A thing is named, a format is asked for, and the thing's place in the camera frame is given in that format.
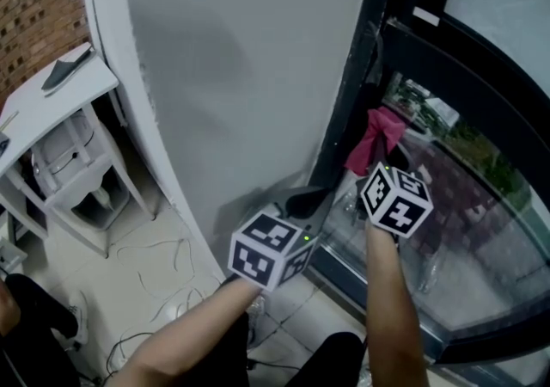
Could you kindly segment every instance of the red cloth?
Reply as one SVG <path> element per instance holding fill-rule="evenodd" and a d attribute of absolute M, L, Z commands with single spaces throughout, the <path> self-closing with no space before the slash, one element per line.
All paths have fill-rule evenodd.
<path fill-rule="evenodd" d="M 372 162 L 372 149 L 376 137 L 383 133 L 386 136 L 386 149 L 388 153 L 394 149 L 397 142 L 405 133 L 405 123 L 385 107 L 369 110 L 369 127 L 363 139 L 357 144 L 345 162 L 345 167 L 353 173 L 365 176 L 367 168 Z"/>

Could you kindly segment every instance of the black cable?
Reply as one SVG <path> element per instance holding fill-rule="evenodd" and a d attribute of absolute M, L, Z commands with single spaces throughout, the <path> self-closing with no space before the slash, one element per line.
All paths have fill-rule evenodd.
<path fill-rule="evenodd" d="M 152 332 L 141 332 L 139 334 L 129 336 L 128 338 L 125 338 L 124 340 L 120 340 L 120 341 L 118 341 L 117 343 L 114 344 L 113 348 L 111 349 L 111 352 L 110 352 L 109 356 L 107 357 L 107 361 L 105 361 L 105 368 L 107 369 L 108 376 L 105 378 L 105 381 L 103 381 L 103 385 L 105 385 L 107 383 L 107 380 L 117 372 L 117 371 L 111 372 L 111 370 L 109 369 L 109 363 L 111 361 L 111 358 L 114 355 L 114 351 L 116 350 L 117 346 L 122 346 L 123 343 L 125 343 L 125 342 L 127 342 L 127 341 L 129 341 L 133 338 L 136 338 L 137 336 L 142 336 L 142 335 L 153 335 L 153 333 Z"/>
<path fill-rule="evenodd" d="M 300 367 L 294 367 L 293 365 L 279 365 L 279 364 L 272 364 L 272 363 L 265 363 L 264 361 L 258 361 L 256 359 L 248 359 L 248 370 L 254 369 L 254 366 L 257 364 L 260 364 L 261 366 L 267 366 L 267 367 L 277 367 L 278 369 L 291 369 L 291 370 L 300 370 Z"/>

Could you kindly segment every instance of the person's right arm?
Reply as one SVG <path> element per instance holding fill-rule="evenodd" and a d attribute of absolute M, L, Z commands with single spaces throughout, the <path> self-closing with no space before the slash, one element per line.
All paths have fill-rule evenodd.
<path fill-rule="evenodd" d="M 367 224 L 367 336 L 374 387 L 428 386 L 420 325 L 394 239 Z"/>

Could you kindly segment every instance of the white floor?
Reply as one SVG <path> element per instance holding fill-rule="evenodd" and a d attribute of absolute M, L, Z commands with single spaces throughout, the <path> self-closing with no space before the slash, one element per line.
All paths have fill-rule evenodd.
<path fill-rule="evenodd" d="M 220 282 L 211 273 L 186 224 L 160 195 L 149 178 L 144 198 L 159 209 L 149 221 L 131 200 L 108 235 L 108 259 L 84 248 L 58 228 L 42 242 L 27 235 L 22 242 L 29 257 L 22 271 L 62 303 L 73 291 L 89 304 L 89 344 L 81 351 L 88 365 L 105 376 L 113 345 L 140 332 L 154 332 L 211 295 Z M 345 313 L 304 277 L 296 278 L 267 298 L 258 346 L 251 358 L 301 367 L 334 332 L 352 331 L 364 338 L 364 326 Z M 109 370 L 118 368 L 144 337 L 118 348 Z M 295 370 L 258 365 L 249 373 L 251 385 L 284 385 Z M 450 385 L 435 377 L 432 386 Z"/>

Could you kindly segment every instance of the white cube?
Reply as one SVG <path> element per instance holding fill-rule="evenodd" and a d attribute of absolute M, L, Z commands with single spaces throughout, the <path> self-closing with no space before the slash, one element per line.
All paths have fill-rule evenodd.
<path fill-rule="evenodd" d="M 229 269 L 273 291 L 301 273 L 317 238 L 267 212 L 258 212 L 231 236 Z"/>
<path fill-rule="evenodd" d="M 405 238 L 433 210 L 428 187 L 420 179 L 382 163 L 370 175 L 361 198 L 372 224 Z"/>

